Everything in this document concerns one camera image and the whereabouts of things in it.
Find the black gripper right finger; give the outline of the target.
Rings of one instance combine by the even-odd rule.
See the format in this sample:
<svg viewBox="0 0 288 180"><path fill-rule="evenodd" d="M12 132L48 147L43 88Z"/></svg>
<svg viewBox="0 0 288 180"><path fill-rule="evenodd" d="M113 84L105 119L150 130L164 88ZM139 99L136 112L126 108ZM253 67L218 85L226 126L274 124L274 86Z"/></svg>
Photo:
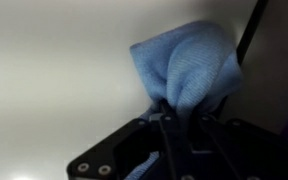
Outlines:
<svg viewBox="0 0 288 180"><path fill-rule="evenodd" d="M241 119L192 115L195 142L212 144L235 180L288 180L288 140Z"/></svg>

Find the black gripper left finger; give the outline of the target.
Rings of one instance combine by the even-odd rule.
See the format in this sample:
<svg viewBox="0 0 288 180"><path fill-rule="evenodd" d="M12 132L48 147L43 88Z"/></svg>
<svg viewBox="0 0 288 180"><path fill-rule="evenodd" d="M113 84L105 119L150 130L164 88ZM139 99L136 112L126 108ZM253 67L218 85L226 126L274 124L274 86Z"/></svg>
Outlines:
<svg viewBox="0 0 288 180"><path fill-rule="evenodd" d="M178 119L161 100L156 120L133 119L72 160L68 180L126 180L141 170L139 180L180 180L183 138Z"/></svg>

